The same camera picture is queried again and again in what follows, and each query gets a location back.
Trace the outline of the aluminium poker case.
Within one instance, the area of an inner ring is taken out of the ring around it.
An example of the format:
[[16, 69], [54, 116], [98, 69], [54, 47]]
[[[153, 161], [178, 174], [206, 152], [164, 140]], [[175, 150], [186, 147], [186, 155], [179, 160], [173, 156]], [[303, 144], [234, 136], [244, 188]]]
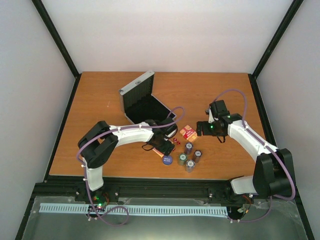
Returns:
[[133, 124], [163, 121], [177, 115], [153, 95], [155, 72], [149, 70], [118, 90], [121, 110]]

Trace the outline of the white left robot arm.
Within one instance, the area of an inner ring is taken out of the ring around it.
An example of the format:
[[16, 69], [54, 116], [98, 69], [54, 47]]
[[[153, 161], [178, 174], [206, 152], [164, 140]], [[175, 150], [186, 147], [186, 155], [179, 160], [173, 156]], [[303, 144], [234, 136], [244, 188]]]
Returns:
[[125, 126], [97, 122], [77, 144], [76, 157], [83, 164], [84, 181], [88, 183], [86, 195], [95, 202], [103, 198], [103, 165], [115, 148], [141, 142], [168, 156], [174, 149], [169, 139], [177, 130], [177, 124], [170, 117], [164, 121], [149, 119]]

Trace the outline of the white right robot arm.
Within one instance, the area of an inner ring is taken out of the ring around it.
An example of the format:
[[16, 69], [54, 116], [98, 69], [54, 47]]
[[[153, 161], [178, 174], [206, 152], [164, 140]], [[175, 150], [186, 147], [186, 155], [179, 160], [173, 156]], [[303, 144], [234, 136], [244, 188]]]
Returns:
[[253, 194], [262, 198], [276, 197], [283, 200], [295, 198], [296, 186], [291, 152], [265, 141], [238, 113], [198, 121], [196, 133], [199, 137], [217, 137], [220, 143], [224, 143], [229, 136], [253, 159], [255, 167], [252, 176], [236, 177], [230, 181], [234, 194]]

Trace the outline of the red card deck box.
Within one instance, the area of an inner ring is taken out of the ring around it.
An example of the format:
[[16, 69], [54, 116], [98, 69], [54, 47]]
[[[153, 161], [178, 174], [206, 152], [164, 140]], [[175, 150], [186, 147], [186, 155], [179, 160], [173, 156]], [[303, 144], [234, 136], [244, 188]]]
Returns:
[[158, 155], [158, 156], [160, 156], [161, 158], [163, 158], [165, 155], [162, 153], [162, 152], [160, 152], [160, 151], [158, 151], [157, 149], [153, 149], [153, 151]]
[[193, 143], [198, 138], [197, 132], [190, 125], [184, 126], [179, 133], [190, 143]]

